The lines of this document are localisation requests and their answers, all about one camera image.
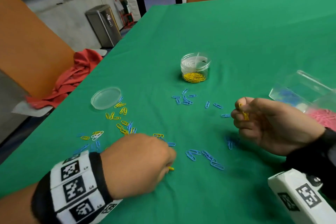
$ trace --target hand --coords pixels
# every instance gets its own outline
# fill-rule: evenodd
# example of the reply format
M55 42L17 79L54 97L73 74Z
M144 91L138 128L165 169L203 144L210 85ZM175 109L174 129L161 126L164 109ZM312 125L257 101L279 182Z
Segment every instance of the hand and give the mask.
M287 156L315 141L325 130L308 115L282 102L245 97L235 107L231 117L239 134L272 154ZM249 113L249 121L244 120L242 112Z
M176 152L156 137L129 134L100 156L108 191L116 200L152 192L169 172Z

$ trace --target green tablecloth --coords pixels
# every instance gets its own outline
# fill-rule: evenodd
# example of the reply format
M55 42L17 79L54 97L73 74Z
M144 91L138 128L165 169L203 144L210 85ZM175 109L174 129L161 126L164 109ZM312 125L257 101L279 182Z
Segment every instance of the green tablecloth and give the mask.
M108 110L95 110L92 95L118 86L127 103L123 120L138 133L161 133L175 142L177 158L157 189L125 199L102 223L291 223L267 185L283 160L242 142L230 113L242 96L267 97L284 75L302 69L336 86L335 0L215 0L156 6L137 23L78 88L0 166L0 196L38 181L52 166L85 145L78 133L103 130L105 148L122 137ZM180 77L180 59L190 52L212 58L207 81ZM193 105L172 95L197 94ZM205 103L211 102L208 109ZM212 104L224 108L218 109ZM224 167L189 149L207 150Z

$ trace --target stainless steel trash can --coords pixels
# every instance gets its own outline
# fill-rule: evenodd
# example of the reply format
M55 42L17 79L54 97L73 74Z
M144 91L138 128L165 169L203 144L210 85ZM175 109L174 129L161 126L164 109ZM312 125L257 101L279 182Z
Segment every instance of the stainless steel trash can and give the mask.
M97 5L85 15L103 48L112 48L119 42L120 31L109 5Z

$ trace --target red cloth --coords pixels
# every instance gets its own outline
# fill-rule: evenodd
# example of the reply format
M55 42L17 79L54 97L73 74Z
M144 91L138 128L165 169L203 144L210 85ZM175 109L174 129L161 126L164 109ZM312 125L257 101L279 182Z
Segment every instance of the red cloth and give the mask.
M35 109L47 105L56 108L102 60L102 56L91 49L84 49L73 55L74 65L57 79L52 94L44 99L26 96L27 102Z

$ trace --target wristband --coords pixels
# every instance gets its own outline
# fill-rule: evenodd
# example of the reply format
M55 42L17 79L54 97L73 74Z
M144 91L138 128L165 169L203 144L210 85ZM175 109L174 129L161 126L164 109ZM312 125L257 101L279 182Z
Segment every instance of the wristband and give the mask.
M100 154L84 151L56 164L40 180L31 211L41 224L96 224L121 201L108 192Z
M321 192L332 200L336 199L336 133L325 128L315 142L291 152L285 167L320 178L323 183Z

